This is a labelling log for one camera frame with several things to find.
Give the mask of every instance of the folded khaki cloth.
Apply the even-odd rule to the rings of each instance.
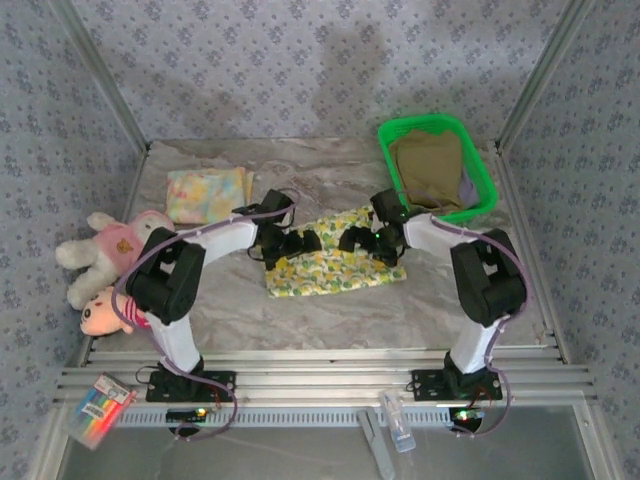
[[[409,202],[445,211],[465,208],[458,195],[462,179],[462,145],[451,131],[441,135],[412,130],[389,146]]]

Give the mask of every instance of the marble-pattern surface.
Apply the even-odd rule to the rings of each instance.
[[[256,172],[257,201],[269,188],[293,187],[301,195],[296,224],[367,205],[373,194],[392,185],[374,139],[165,143],[192,155],[176,164],[175,158],[159,158],[152,148],[132,215],[149,208],[164,210],[167,173],[175,169],[245,166]],[[470,226],[500,227],[514,239],[502,202]],[[404,282],[321,297],[274,299],[267,296],[262,264],[245,252],[224,257],[202,274],[191,313],[197,345],[205,351],[450,347],[468,320],[457,299],[449,259],[409,250],[401,261],[408,274]],[[509,326],[501,343],[537,344],[543,330],[534,304]],[[95,346],[150,349],[142,335],[124,333],[99,339]]]

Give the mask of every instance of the colored pencil pack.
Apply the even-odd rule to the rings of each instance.
[[[95,450],[135,395],[132,388],[106,373],[101,374],[71,414],[69,435]]]

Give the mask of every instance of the gray clothespin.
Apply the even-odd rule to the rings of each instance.
[[[359,410],[357,416],[358,422],[360,422],[364,430],[364,436],[367,442],[369,442],[371,453],[373,453],[373,457],[378,464],[380,476],[383,480],[394,480],[396,478],[396,471],[393,468],[393,461],[391,460],[389,450],[387,450],[387,444],[382,436],[376,411],[372,407],[369,407],[366,410]]]

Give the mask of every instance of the yellow floral cloth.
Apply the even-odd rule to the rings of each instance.
[[[347,228],[371,226],[370,212],[371,207],[362,207],[297,227],[299,232],[314,230],[322,251],[278,260],[273,270],[266,271],[269,296],[326,295],[405,280],[407,272],[401,265],[387,267],[359,248],[354,253],[338,250]]]
[[[253,172],[174,170],[167,175],[167,216],[175,223],[204,224],[224,220],[251,200]]]

